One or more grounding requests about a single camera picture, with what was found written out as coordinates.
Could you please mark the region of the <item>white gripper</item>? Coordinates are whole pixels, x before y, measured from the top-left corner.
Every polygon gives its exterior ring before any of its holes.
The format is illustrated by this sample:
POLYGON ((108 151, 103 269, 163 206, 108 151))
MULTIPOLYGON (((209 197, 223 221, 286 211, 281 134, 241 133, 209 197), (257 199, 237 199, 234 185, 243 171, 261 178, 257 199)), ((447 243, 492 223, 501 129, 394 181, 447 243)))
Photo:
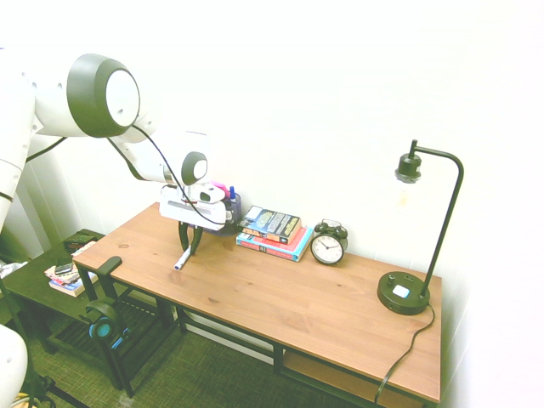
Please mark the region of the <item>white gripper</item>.
POLYGON ((178 237, 184 252, 190 245, 190 255, 196 253, 204 232, 203 228, 220 230, 224 227, 226 224, 224 198, 225 192, 213 184, 193 184, 183 189, 170 184, 162 187, 159 212, 163 217, 183 222, 178 223, 178 237), (193 229, 190 244, 187 224, 200 226, 193 229))

